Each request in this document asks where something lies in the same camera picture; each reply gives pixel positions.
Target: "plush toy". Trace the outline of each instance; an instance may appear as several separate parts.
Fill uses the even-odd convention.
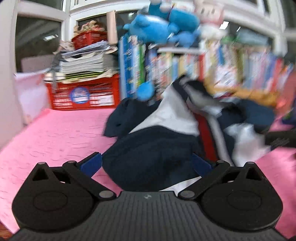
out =
[[[194,32],[200,22],[199,19],[189,12],[175,8],[169,4],[161,4],[161,0],[151,0],[148,12],[150,15],[159,16],[179,27],[180,31]]]
[[[200,31],[196,29],[193,33],[188,31],[180,32],[178,35],[172,36],[168,39],[169,43],[179,43],[180,46],[190,47],[198,39]]]
[[[219,29],[224,19],[224,8],[221,4],[209,0],[194,0],[195,13],[200,19],[202,39],[220,40],[227,35],[227,31]]]
[[[168,38],[179,31],[177,25],[160,17],[142,14],[137,15],[130,24],[124,25],[123,29],[128,30],[130,35],[138,36],[138,40],[143,43],[157,44],[166,44]]]

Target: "red plastic basket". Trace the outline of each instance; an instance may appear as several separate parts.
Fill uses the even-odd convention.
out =
[[[120,102],[118,78],[115,74],[111,78],[79,83],[57,83],[55,93],[51,83],[46,83],[46,87],[54,110],[116,108]]]
[[[72,42],[76,50],[94,44],[96,42],[100,42],[102,40],[107,40],[106,31],[87,31],[72,38]]]

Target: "gray gripper base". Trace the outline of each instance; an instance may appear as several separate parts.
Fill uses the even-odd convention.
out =
[[[57,233],[18,231],[9,241],[284,241],[274,229],[239,233],[208,220],[194,201],[173,192],[122,192],[101,202],[80,225]]]

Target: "clothing pile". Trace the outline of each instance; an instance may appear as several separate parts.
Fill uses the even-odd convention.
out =
[[[102,166],[125,191],[163,190],[199,177],[196,158],[243,166],[265,155],[270,148],[260,133],[274,118],[270,108],[233,97],[215,99],[202,82],[181,76],[162,101],[119,104],[104,132],[118,139],[103,154]]]

